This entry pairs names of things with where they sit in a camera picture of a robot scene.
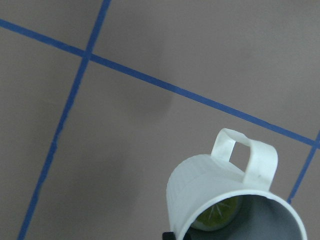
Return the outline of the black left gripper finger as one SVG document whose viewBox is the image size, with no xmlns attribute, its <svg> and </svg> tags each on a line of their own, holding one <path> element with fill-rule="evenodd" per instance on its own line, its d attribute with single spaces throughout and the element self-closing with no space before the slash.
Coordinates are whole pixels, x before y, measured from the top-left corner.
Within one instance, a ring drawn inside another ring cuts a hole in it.
<svg viewBox="0 0 320 240">
<path fill-rule="evenodd" d="M 173 230 L 164 231 L 161 237 L 162 240 L 176 240 L 176 233 Z"/>
</svg>

